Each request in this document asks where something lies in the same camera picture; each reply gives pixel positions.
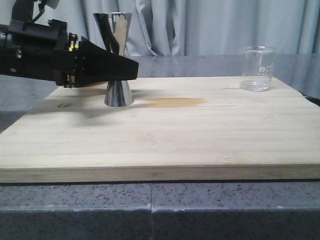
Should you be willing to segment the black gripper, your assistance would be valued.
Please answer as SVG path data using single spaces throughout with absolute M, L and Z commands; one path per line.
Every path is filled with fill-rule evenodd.
M 105 49 L 67 31 L 56 19 L 48 25 L 12 20 L 0 26 L 0 73 L 81 88 L 106 81 L 135 80 L 139 63 L 120 56 L 112 33 L 102 37 Z

